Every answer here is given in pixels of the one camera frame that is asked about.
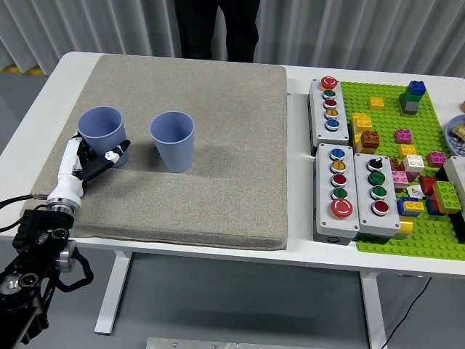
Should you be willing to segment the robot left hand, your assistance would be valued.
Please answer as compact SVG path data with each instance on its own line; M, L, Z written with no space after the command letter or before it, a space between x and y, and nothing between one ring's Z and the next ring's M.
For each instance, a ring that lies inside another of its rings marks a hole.
M80 135L70 139L60 163L57 186L48 195L46 208L76 214L81 208L86 184L116 165L127 154L129 145L129 140L123 140L113 149L97 155Z

